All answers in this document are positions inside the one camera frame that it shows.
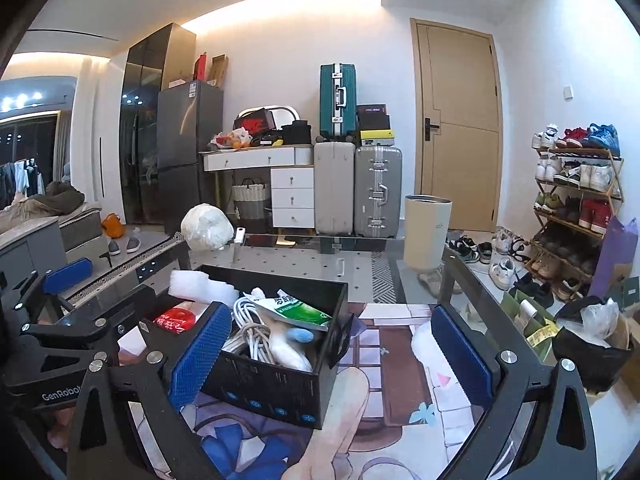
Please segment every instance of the white plastic bag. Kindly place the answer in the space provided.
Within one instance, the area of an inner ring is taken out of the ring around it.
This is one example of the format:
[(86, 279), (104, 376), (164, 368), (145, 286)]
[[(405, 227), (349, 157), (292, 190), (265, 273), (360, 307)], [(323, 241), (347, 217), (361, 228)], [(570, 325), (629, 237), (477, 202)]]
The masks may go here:
[(611, 298), (606, 304), (589, 305), (580, 311), (585, 332), (602, 339), (613, 334), (619, 314), (618, 304)]
[(225, 214), (209, 204), (190, 209), (180, 230), (193, 251), (215, 251), (234, 237), (234, 228)]

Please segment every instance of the teal suitcase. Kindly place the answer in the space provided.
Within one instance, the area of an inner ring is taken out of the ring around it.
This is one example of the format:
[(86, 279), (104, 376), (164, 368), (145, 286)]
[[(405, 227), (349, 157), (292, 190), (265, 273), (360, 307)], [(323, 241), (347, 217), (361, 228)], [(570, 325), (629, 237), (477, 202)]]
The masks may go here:
[(356, 122), (356, 67), (335, 63), (320, 67), (320, 135), (353, 142)]

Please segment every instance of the wooden door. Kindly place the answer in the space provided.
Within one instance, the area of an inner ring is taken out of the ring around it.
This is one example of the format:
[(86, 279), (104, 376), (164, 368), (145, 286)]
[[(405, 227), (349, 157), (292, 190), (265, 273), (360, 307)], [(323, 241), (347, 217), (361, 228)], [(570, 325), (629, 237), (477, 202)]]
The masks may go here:
[(417, 40), (423, 114), (421, 193), (452, 201), (450, 229), (491, 231), (500, 175), (491, 42), (471, 32), (420, 24)]

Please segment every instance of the door frame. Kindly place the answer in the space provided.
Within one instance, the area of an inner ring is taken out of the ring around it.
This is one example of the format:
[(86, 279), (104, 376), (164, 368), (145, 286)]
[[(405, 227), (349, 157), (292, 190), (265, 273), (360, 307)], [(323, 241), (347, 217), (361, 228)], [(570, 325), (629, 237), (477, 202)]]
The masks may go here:
[(495, 41), (492, 34), (478, 32), (470, 28), (457, 27), (447, 23), (430, 22), (428, 20), (418, 20), (410, 18), (411, 23), (411, 40), (414, 49), (414, 75), (415, 75), (415, 177), (414, 177), (414, 194), (422, 194), (422, 168), (424, 166), (424, 109), (422, 95), (422, 65), (420, 63), (420, 45), (418, 44), (418, 25), (428, 25), (431, 27), (448, 28), (459, 32), (466, 32), (482, 38), (487, 38), (491, 44), (492, 57), (494, 59), (495, 85), (498, 91), (498, 172), (496, 179), (495, 203), (494, 203), (494, 220), (493, 229), (498, 222), (498, 206), (500, 205), (500, 184), (502, 183), (502, 86), (500, 84), (500, 72), (498, 70), (498, 58), (495, 51)]

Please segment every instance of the white cable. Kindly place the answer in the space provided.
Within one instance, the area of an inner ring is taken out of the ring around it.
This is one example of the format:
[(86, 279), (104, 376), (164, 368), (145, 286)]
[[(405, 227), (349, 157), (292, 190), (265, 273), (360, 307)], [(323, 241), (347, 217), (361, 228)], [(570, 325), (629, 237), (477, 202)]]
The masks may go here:
[(247, 298), (239, 298), (232, 309), (238, 332), (226, 340), (222, 349), (239, 354), (249, 348), (249, 357), (263, 363), (276, 364), (269, 348), (269, 327), (258, 314), (255, 305)]

